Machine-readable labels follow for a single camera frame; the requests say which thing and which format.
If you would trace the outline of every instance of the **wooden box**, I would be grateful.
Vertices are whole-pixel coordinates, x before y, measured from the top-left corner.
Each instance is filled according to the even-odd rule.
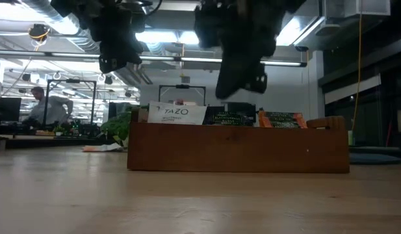
[[[348,173],[343,117],[307,122],[309,129],[144,123],[134,112],[130,170],[182,172]]]

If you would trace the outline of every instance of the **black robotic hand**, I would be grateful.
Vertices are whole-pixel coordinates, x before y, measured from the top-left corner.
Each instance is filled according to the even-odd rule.
[[[223,51],[217,98],[226,99],[240,88],[265,92],[267,76],[261,58],[274,54],[285,13],[297,11],[304,2],[204,0],[195,9],[200,46],[220,46]]]
[[[127,62],[140,64],[143,48],[135,33],[145,29],[145,0],[51,0],[51,6],[63,17],[73,13],[81,29],[89,29],[95,42],[100,42],[99,68],[108,73],[123,68]]]

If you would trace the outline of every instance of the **black frame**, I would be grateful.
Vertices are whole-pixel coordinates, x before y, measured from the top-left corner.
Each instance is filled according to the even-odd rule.
[[[178,89],[201,88],[201,89],[203,89],[203,106],[206,106],[206,86],[190,86],[190,85],[185,85],[185,84],[160,85],[159,86],[159,101],[161,101],[161,89],[163,87],[178,88]]]
[[[47,106],[49,104],[49,93],[50,93],[50,83],[53,81],[55,82],[63,82],[65,81],[66,83],[80,83],[80,82],[85,82],[85,83],[93,83],[94,84],[94,95],[92,98],[92,115],[90,116],[90,125],[94,123],[94,109],[95,109],[95,97],[96,97],[96,81],[79,81],[79,80],[74,80],[74,82],[71,82],[69,79],[49,79],[47,80],[47,90],[45,91],[45,104],[44,104],[44,116],[43,116],[43,127],[45,127],[45,121],[47,120]]]

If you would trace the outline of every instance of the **desk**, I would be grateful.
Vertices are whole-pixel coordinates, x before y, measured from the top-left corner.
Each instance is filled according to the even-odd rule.
[[[350,174],[130,172],[126,153],[0,155],[0,233],[401,233],[401,165]]]

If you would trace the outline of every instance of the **fluorescent light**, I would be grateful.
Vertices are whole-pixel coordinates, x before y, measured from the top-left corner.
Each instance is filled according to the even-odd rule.
[[[145,31],[135,34],[136,39],[145,43],[176,42],[177,36],[173,31]]]
[[[61,97],[61,98],[68,98],[68,96],[63,95],[63,94],[52,94],[52,96],[57,96],[57,97]]]
[[[35,99],[34,97],[25,97],[25,96],[2,96],[2,98],[21,98],[21,99],[26,99],[26,100],[33,100]]]
[[[52,53],[52,55],[66,58],[99,59],[99,55],[85,53]]]
[[[320,17],[320,19],[318,19],[316,21],[315,24],[313,24],[313,26],[311,26],[308,30],[306,30],[306,32],[304,32],[293,44],[297,45],[299,44],[304,38],[306,38],[307,36],[309,36],[309,34],[311,32],[313,32],[323,21],[324,21],[324,16]]]
[[[45,56],[43,52],[0,50],[0,55]]]
[[[67,93],[67,94],[71,94],[71,95],[75,95],[76,92],[73,90],[69,90],[69,89],[64,89],[63,92]]]
[[[294,17],[277,36],[277,46],[291,45],[299,37],[300,31],[300,22]]]
[[[164,56],[140,56],[140,59],[148,61],[174,61],[174,57]]]
[[[222,62],[221,58],[187,58],[181,57],[183,62]]]
[[[65,86],[62,86],[61,84],[56,84],[55,85],[57,88],[65,88]]]
[[[199,38],[195,32],[185,31],[180,36],[180,42],[188,45],[197,45],[199,44]]]
[[[89,111],[73,111],[74,114],[90,114],[91,112],[92,112],[91,110],[89,110]]]
[[[282,62],[282,61],[261,61],[264,65],[270,66],[301,66],[301,62]]]

